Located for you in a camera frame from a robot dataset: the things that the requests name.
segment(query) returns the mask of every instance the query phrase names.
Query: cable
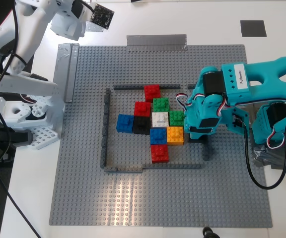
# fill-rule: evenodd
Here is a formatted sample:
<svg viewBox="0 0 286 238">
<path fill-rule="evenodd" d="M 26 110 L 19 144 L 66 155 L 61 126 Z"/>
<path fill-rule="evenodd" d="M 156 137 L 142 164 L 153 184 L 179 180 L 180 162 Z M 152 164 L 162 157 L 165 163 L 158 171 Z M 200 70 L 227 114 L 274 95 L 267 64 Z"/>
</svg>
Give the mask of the cable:
<svg viewBox="0 0 286 238">
<path fill-rule="evenodd" d="M 217 116 L 220 117 L 221 116 L 221 110 L 223 109 L 223 107 L 226 105 L 227 103 L 227 99 L 226 97 L 223 97 L 223 102 L 222 104 L 219 106 L 218 110 L 217 110 Z"/>
<path fill-rule="evenodd" d="M 28 102 L 28 103 L 35 104 L 33 101 L 30 101 L 30 100 L 24 98 L 23 95 L 21 95 L 21 94 L 20 94 L 20 97 L 21 97 L 24 101 L 26 101 L 26 102 Z"/>
<path fill-rule="evenodd" d="M 16 16 L 16 9 L 15 9 L 15 1 L 14 4 L 12 6 L 12 11 L 13 11 L 13 17 L 14 17 L 14 24 L 15 24 L 15 38 L 14 38 L 14 47 L 13 47 L 13 52 L 16 53 L 17 50 L 17 45 L 18 45 L 18 20 L 17 20 L 17 16 Z M 2 81 L 4 75 L 6 74 L 12 60 L 14 59 L 14 54 L 11 54 L 9 56 L 8 62 L 6 63 L 6 66 L 4 68 L 4 70 L 2 71 L 2 73 L 0 74 L 0 82 Z M 10 147 L 10 133 L 8 130 L 8 127 L 6 125 L 6 122 L 3 118 L 3 116 L 0 113 L 0 120 L 5 128 L 6 131 L 6 135 L 7 135 L 7 146 L 6 148 L 3 150 L 3 153 L 0 157 L 0 161 L 2 160 L 2 158 L 4 157 L 4 155 L 6 154 L 6 152 L 8 151 L 9 147 Z M 2 188 L 4 189 L 5 193 L 7 194 L 8 198 L 11 200 L 11 202 L 13 203 L 13 205 L 15 206 L 15 208 L 18 210 L 18 212 L 21 214 L 21 216 L 23 217 L 23 219 L 25 220 L 25 222 L 29 225 L 29 227 L 32 229 L 32 231 L 35 233 L 35 235 L 38 238 L 41 238 L 41 236 L 37 233 L 37 231 L 35 230 L 35 228 L 31 225 L 31 223 L 29 222 L 29 220 L 25 217 L 24 213 L 20 210 L 20 208 L 18 207 L 18 205 L 15 203 L 14 199 L 12 198 L 12 196 L 9 194 L 7 187 L 5 186 L 5 184 L 3 183 L 3 181 L 0 178 L 0 184 L 2 186 Z"/>
<path fill-rule="evenodd" d="M 88 9 L 90 9 L 90 11 L 92 11 L 92 13 L 94 13 L 93 8 L 92 8 L 90 5 L 88 5 L 86 2 L 84 2 L 84 1 L 82 1 L 82 0 L 79 0 L 79 2 L 81 2 L 85 7 L 87 7 Z"/>
<path fill-rule="evenodd" d="M 271 190 L 277 186 L 279 186 L 279 184 L 283 181 L 285 175 L 286 175 L 286 127 L 285 127 L 285 131 L 284 131 L 284 147 L 285 147 L 285 161 L 284 161 L 284 166 L 283 166 L 283 170 L 281 173 L 280 178 L 278 179 L 278 181 L 273 184 L 272 186 L 263 186 L 261 184 L 258 183 L 258 181 L 256 181 L 256 179 L 254 178 L 251 168 L 250 168 L 250 161 L 249 161 L 249 150 L 248 150 L 248 132 L 247 129 L 245 127 L 244 130 L 244 141 L 245 141 L 245 154 L 246 154 L 246 164 L 247 164 L 247 170 L 249 173 L 250 178 L 252 179 L 252 181 L 261 189 L 264 190 Z"/>
<path fill-rule="evenodd" d="M 271 140 L 271 138 L 272 138 L 272 136 L 274 136 L 274 134 L 276 133 L 276 131 L 275 131 L 275 129 L 274 129 L 274 127 L 273 127 L 273 131 L 272 131 L 272 133 L 268 136 L 268 138 L 267 138 L 267 146 L 270 148 L 270 149 L 278 149 L 278 148 L 280 148 L 281 146 L 283 146 L 284 145 L 284 136 L 283 136 L 283 140 L 282 140 L 282 142 L 281 142 L 281 144 L 280 145 L 278 145 L 278 146 L 275 146 L 275 147 L 271 147 L 271 145 L 270 145 L 270 140 Z"/>
<path fill-rule="evenodd" d="M 185 106 L 185 104 L 182 103 L 182 102 L 179 100 L 180 97 L 186 98 L 186 101 L 187 101 L 187 100 L 188 100 L 188 95 L 185 94 L 185 93 L 178 93 L 178 94 L 176 94 L 176 97 L 175 97 L 175 99 L 176 99 L 177 103 L 179 104 L 179 106 L 180 106 L 184 111 L 186 111 L 186 106 Z"/>
<path fill-rule="evenodd" d="M 201 94 L 201 93 L 197 93 L 195 94 L 195 96 L 193 97 L 193 100 L 195 100 L 197 97 L 205 97 L 204 94 Z M 190 103 L 187 103 L 187 100 L 186 100 L 186 103 L 185 105 L 186 106 L 190 106 L 192 104 L 192 101 Z"/>
<path fill-rule="evenodd" d="M 182 103 L 179 100 L 180 97 L 186 98 L 186 102 Z M 201 93 L 195 94 L 195 96 L 193 97 L 192 101 L 195 100 L 197 97 L 204 97 L 204 94 L 201 94 Z M 178 93 L 178 94 L 176 94 L 176 101 L 180 105 L 180 107 L 183 108 L 184 111 L 186 111 L 186 106 L 188 107 L 188 106 L 190 106 L 192 104 L 192 101 L 190 103 L 187 103 L 188 95 L 186 93 Z"/>
</svg>

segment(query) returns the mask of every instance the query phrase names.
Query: green lego brick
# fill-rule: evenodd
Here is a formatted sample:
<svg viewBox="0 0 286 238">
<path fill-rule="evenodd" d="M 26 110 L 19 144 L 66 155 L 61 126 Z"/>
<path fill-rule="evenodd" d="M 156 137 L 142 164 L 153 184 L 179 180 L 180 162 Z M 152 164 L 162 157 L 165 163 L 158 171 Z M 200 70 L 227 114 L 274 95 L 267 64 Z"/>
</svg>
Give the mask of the green lego brick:
<svg viewBox="0 0 286 238">
<path fill-rule="evenodd" d="M 168 98 L 154 98 L 153 99 L 153 112 L 169 112 Z"/>
<path fill-rule="evenodd" d="M 184 126 L 184 113 L 182 111 L 169 112 L 169 125 L 170 126 Z"/>
</svg>

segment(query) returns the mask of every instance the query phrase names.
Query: white lego brick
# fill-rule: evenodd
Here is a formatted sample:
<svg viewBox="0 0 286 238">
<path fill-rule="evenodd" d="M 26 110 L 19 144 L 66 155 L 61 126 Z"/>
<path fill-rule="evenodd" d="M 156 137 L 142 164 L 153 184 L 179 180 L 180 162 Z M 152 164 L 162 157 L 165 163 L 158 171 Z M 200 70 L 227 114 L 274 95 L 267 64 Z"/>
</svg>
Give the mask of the white lego brick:
<svg viewBox="0 0 286 238">
<path fill-rule="evenodd" d="M 152 113 L 152 127 L 167 127 L 168 113 Z"/>
</svg>

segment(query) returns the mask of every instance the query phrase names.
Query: yellow lego brick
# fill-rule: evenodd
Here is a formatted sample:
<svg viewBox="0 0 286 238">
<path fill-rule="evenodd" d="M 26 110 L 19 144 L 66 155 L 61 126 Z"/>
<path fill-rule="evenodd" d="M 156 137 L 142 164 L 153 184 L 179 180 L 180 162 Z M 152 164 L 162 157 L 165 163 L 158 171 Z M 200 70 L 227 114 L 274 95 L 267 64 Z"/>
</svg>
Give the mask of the yellow lego brick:
<svg viewBox="0 0 286 238">
<path fill-rule="evenodd" d="M 166 128 L 167 144 L 182 145 L 184 144 L 184 130 L 181 126 L 170 126 Z"/>
</svg>

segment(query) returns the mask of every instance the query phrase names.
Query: blue lego brick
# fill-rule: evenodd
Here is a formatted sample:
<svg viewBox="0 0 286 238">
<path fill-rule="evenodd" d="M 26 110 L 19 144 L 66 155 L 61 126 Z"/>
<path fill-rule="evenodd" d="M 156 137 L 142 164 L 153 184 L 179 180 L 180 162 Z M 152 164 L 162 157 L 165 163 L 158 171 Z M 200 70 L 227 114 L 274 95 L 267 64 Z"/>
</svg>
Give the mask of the blue lego brick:
<svg viewBox="0 0 286 238">
<path fill-rule="evenodd" d="M 134 116 L 119 114 L 118 122 L 117 122 L 117 131 L 132 133 Z"/>
<path fill-rule="evenodd" d="M 151 139 L 151 145 L 163 145 L 167 144 L 166 141 L 166 129 L 151 129 L 149 132 Z"/>
</svg>

